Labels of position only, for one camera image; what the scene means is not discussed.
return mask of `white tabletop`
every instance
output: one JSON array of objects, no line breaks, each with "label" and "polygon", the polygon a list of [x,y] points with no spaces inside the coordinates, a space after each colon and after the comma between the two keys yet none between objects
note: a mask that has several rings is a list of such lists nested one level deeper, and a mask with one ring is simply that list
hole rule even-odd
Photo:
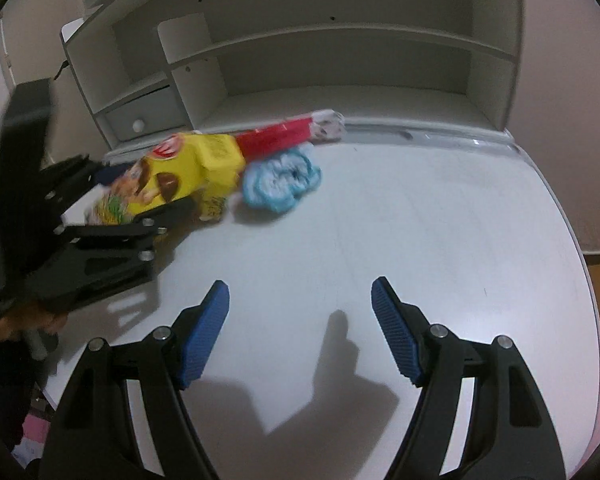
[{"label": "white tabletop", "polygon": [[[600,339],[560,209],[509,147],[399,139],[318,147],[323,183],[294,211],[274,218],[233,200],[220,225],[172,244],[170,264],[161,249],[158,292],[144,286],[73,313],[48,362],[50,400],[90,338],[139,340],[222,279],[229,316],[203,377],[183,392],[221,478],[384,478],[419,394],[371,309],[371,283],[387,276],[430,322],[516,341],[573,471],[596,417]],[[443,471],[462,452],[465,383]]]}]

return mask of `white round knob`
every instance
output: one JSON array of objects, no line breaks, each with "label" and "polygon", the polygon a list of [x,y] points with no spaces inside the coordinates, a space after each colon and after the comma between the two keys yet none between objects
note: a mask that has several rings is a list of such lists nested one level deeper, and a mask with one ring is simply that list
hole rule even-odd
[{"label": "white round knob", "polygon": [[142,119],[136,119],[131,127],[134,129],[136,134],[141,134],[144,131],[145,126],[146,124],[144,124]]}]

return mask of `blue gripper pad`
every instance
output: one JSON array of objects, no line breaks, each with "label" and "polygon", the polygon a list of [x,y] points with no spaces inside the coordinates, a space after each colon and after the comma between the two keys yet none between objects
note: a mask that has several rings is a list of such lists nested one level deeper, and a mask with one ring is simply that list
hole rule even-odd
[{"label": "blue gripper pad", "polygon": [[418,343],[398,310],[397,297],[384,278],[371,286],[371,306],[376,313],[384,338],[389,343],[398,370],[413,384],[419,385],[423,370],[418,359]]},{"label": "blue gripper pad", "polygon": [[200,306],[193,307],[191,310],[195,310],[197,321],[188,337],[181,340],[182,368],[177,376],[181,390],[185,390],[192,381],[199,379],[205,369],[220,329],[229,313],[229,287],[225,282],[217,280]]}]

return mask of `food wrapper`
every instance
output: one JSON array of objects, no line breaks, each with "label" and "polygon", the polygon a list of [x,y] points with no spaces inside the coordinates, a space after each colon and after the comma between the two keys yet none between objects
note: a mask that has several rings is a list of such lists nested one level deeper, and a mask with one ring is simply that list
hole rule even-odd
[{"label": "food wrapper", "polygon": [[203,221],[218,220],[244,159],[229,135],[174,134],[138,160],[87,212],[89,224],[129,223],[195,194]]}]

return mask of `drawer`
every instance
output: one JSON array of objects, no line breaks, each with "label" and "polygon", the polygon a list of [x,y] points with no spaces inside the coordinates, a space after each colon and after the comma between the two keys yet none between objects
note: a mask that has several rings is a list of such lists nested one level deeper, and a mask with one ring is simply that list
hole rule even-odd
[{"label": "drawer", "polygon": [[168,86],[134,99],[105,117],[119,140],[131,140],[187,123],[173,89]]}]

